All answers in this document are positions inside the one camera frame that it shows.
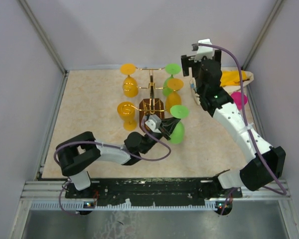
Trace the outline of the yellow wine glass hung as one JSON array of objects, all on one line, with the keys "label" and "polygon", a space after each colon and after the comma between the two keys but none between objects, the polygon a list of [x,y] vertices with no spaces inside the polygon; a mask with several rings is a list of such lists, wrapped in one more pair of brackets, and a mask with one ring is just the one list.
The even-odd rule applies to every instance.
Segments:
[{"label": "yellow wine glass hung", "polygon": [[126,76],[123,82],[123,92],[126,97],[133,98],[137,96],[139,89],[136,80],[131,76],[136,71],[136,66],[132,63],[126,63],[121,66],[120,72]]}]

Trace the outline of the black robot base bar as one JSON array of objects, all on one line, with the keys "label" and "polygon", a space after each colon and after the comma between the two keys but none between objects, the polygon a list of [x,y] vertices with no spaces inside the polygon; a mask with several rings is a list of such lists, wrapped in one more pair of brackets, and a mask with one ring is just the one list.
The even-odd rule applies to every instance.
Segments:
[{"label": "black robot base bar", "polygon": [[216,177],[184,178],[93,178],[90,187],[79,191],[73,183],[67,186],[68,199],[105,198],[106,196],[185,194],[206,199],[226,196],[232,189],[223,189]]}]

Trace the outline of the green wine glass hung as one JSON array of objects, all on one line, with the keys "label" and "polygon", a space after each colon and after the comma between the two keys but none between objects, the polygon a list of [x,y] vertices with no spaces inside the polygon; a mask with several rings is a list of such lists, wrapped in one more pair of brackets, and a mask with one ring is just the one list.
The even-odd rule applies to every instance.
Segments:
[{"label": "green wine glass hung", "polygon": [[181,67],[176,63],[170,63],[167,64],[164,69],[168,74],[170,74],[170,76],[165,80],[162,90],[163,95],[167,97],[172,92],[172,89],[167,86],[167,83],[170,79],[174,78],[174,75],[180,73]]}]

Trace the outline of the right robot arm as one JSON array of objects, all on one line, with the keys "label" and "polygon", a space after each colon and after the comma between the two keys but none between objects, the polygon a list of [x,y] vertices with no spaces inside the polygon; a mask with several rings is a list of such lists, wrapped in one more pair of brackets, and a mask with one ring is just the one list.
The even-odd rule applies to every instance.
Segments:
[{"label": "right robot arm", "polygon": [[184,76],[195,79],[195,93],[202,108],[218,121],[240,147],[246,159],[241,170],[229,170],[216,176],[213,193],[224,197],[230,188],[245,186],[256,191],[281,177],[286,152],[282,147],[273,147],[245,121],[229,93],[221,87],[221,50],[204,53],[201,59],[181,56]]}]

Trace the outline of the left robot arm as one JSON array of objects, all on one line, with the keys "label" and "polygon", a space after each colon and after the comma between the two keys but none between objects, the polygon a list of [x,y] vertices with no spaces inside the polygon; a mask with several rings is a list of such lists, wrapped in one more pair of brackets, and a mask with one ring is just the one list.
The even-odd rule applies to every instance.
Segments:
[{"label": "left robot arm", "polygon": [[[99,142],[90,131],[77,135],[56,147],[54,161],[61,169],[62,175],[74,184],[76,192],[84,198],[91,196],[94,186],[86,168],[95,161],[112,162],[123,166],[132,166],[137,162],[161,161],[169,157],[171,148],[161,139],[171,140],[172,133],[180,126],[181,119],[171,117],[160,119],[156,115],[145,116],[141,128],[145,135],[133,131],[123,144]],[[141,155],[148,153],[157,143],[168,149],[160,158],[148,159]]]}]

